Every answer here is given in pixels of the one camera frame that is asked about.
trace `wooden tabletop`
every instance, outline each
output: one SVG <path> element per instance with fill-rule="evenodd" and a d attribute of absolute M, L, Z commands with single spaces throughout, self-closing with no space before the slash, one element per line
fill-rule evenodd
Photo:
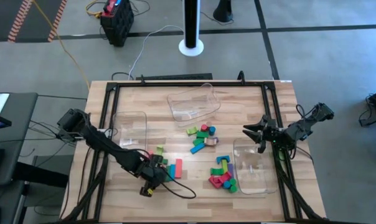
<path fill-rule="evenodd" d="M 283 123 L 284 126 L 287 126 L 289 123 L 300 119 L 295 109 L 297 102 L 293 84 L 275 81 L 275 86 Z M 97 127 L 105 87 L 106 82 L 92 83 L 85 108 L 87 113 L 92 114 L 92 125 Z M 198 122 L 196 125 L 211 121 L 217 128 L 216 135 L 220 142 L 216 147 L 206 147 L 196 154 L 191 154 L 189 151 L 193 147 L 192 140 L 194 137 L 189 137 L 186 134 L 187 127 L 179 128 L 176 125 L 167 103 L 169 94 L 191 90 L 193 87 L 123 87 L 121 89 L 117 112 L 145 112 L 148 128 L 146 149 L 156 151 L 156 145 L 163 144 L 164 158 L 168 159 L 169 163 L 175 163 L 177 158 L 182 159 L 182 178 L 178 181 L 194 190 L 197 197 L 191 200 L 181 199 L 169 193 L 163 186 L 158 187 L 151 198 L 140 196 L 139 190 L 143 186 L 144 180 L 136 179 L 125 172 L 115 162 L 115 158 L 110 157 L 101 207 L 101 222 L 255 222 L 284 220 L 278 189 L 272 194 L 246 195 L 240 191 L 231 194 L 225 189 L 215 189 L 208 181 L 209 169 L 221 167 L 216 163 L 215 158 L 224 155 L 229 155 L 232 158 L 234 140 L 246 137 L 242 133 L 242 125 L 259 122 L 261 116 L 265 113 L 259 87 L 216 86 L 214 88 L 221 102 L 221 107 L 213 118 Z M 270 105 L 272 105 L 270 94 L 268 94 L 268 98 Z M 110 111 L 111 103 L 108 108 L 105 127 L 109 125 Z M 120 142 L 119 134 L 116 134 L 113 139 L 118 144 Z M 309 152 L 306 142 L 300 141 L 298 146 Z M 83 162 L 87 150 L 88 146 L 84 142 L 77 144 L 70 171 L 70 195 L 64 216 L 69 214 L 77 204 Z M 82 192 L 85 192 L 87 186 L 92 155 L 93 152 L 89 154 L 85 167 Z M 324 217 L 325 211 L 311 160 L 306 155 L 297 152 L 292 161 L 292 166 L 299 192 L 313 210 Z M 181 195 L 192 194 L 173 182 L 166 184 Z M 273 185 L 277 186 L 276 180 L 274 180 Z M 294 209 L 291 194 L 288 190 L 286 192 L 289 210 L 293 217 Z M 94 193 L 90 205 L 89 217 L 93 216 L 95 199 L 96 193 Z"/>

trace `transparent container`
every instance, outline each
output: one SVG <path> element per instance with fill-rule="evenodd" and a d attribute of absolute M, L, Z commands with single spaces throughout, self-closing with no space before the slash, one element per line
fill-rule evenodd
<path fill-rule="evenodd" d="M 147 125 L 146 113 L 142 111 L 117 112 L 113 116 L 112 140 L 125 149 L 146 150 Z"/>
<path fill-rule="evenodd" d="M 250 138 L 233 142 L 233 159 L 239 188 L 243 194 L 270 194 L 276 192 L 278 182 L 271 145 L 264 153 L 257 153 L 258 144 Z"/>
<path fill-rule="evenodd" d="M 209 83 L 182 93 L 170 94 L 167 102 L 180 127 L 213 117 L 221 106 L 213 86 Z"/>

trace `floor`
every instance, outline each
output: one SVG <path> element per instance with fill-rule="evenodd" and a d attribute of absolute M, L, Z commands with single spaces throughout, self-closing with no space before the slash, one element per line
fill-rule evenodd
<path fill-rule="evenodd" d="M 151 10 L 136 17 L 132 32 L 182 26 L 180 1 L 147 1 Z M 58 32 L 71 38 L 65 46 L 89 80 L 109 80 L 113 72 L 128 72 L 144 37 L 129 37 L 120 49 L 97 38 L 99 22 L 83 9 L 88 2 L 69 0 Z M 217 2 L 202 0 L 202 11 L 211 16 Z M 143 2 L 136 6 L 147 8 Z M 376 0 L 234 0 L 232 9 L 233 24 L 221 26 L 201 17 L 201 30 L 213 32 L 200 36 L 205 50 L 198 57 L 179 53 L 181 35 L 150 37 L 133 75 L 212 73 L 214 79 L 235 79 L 243 70 L 247 79 L 292 80 L 304 108 L 324 102 L 335 112 L 309 137 L 328 218 L 376 223 L 376 124 L 361 128 L 358 123 L 366 109 L 364 98 L 376 92 Z M 87 97 L 82 77 L 57 41 L 0 42 L 0 91 Z M 55 124 L 67 109 L 84 106 L 84 101 L 39 98 L 33 119 Z M 48 156 L 60 146 L 31 141 L 22 153 L 35 148 L 33 155 Z M 60 154 L 73 154 L 73 148 Z M 32 156 L 21 160 L 31 162 Z M 25 223 L 51 218 L 28 211 Z"/>

